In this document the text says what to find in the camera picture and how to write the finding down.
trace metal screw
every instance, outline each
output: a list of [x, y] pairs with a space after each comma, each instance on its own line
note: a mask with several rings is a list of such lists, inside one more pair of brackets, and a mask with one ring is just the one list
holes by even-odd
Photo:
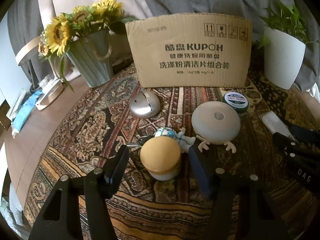
[[95, 168], [94, 170], [93, 170], [93, 173], [94, 174], [100, 174], [102, 172], [102, 169], [101, 168]]
[[216, 173], [223, 174], [224, 173], [224, 169], [223, 168], [216, 168]]
[[66, 181], [67, 179], [69, 179], [68, 175], [62, 175], [60, 178], [61, 181]]
[[257, 181], [258, 180], [258, 176], [256, 174], [251, 174], [250, 175], [250, 179], [254, 180], [254, 181]]

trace figurine's hand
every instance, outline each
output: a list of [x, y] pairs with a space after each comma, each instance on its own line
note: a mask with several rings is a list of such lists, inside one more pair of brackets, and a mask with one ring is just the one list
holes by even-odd
[[237, 149], [232, 142], [225, 142], [224, 145], [228, 145], [226, 151], [232, 150], [232, 153], [237, 152]]
[[209, 150], [209, 147], [207, 145], [210, 145], [209, 141], [205, 140], [201, 142], [198, 146], [199, 151], [202, 152], [202, 149]]

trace flower pot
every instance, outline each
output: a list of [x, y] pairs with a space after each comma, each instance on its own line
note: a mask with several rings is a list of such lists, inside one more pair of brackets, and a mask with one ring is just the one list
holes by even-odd
[[275, 85], [289, 89], [296, 79], [306, 45], [293, 36], [265, 27], [264, 74]]
[[108, 49], [107, 29], [91, 33], [70, 44], [67, 55], [89, 87], [100, 86], [113, 77]]

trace paisley pattern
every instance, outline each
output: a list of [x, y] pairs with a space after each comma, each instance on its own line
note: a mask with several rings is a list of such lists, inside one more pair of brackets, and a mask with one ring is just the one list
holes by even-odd
[[[159, 97], [161, 111], [149, 119], [137, 119], [129, 111], [130, 98], [141, 90], [134, 64], [110, 82], [88, 90], [73, 106], [52, 135], [29, 186], [24, 212], [34, 223], [46, 197], [63, 174], [84, 176], [102, 167], [126, 142], [153, 134], [160, 127], [179, 131], [186, 128], [194, 136], [191, 115], [201, 103], [222, 100], [228, 91], [244, 94], [249, 101], [241, 117], [239, 135], [233, 140], [237, 153], [224, 146], [210, 146], [219, 167], [248, 177], [257, 174], [267, 184], [292, 237], [302, 230], [313, 197], [289, 177], [283, 154], [272, 144], [271, 134], [259, 119], [269, 110], [288, 121], [314, 129], [315, 120], [297, 91], [282, 90], [250, 68], [243, 89], [173, 87], [150, 89]], [[118, 193], [106, 201], [120, 239], [202, 239], [211, 214], [212, 201], [198, 186], [187, 155], [182, 156], [180, 174], [170, 181], [156, 181], [143, 167], [139, 149], [131, 157]], [[84, 239], [90, 239], [85, 201], [79, 197]], [[238, 223], [239, 199], [234, 198], [229, 239], [234, 239]]]

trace white plant pot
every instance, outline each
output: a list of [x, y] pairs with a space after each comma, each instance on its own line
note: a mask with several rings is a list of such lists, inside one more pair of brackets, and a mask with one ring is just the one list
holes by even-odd
[[264, 74], [277, 86], [289, 89], [299, 73], [306, 45], [267, 26], [264, 34], [270, 41], [264, 49]]

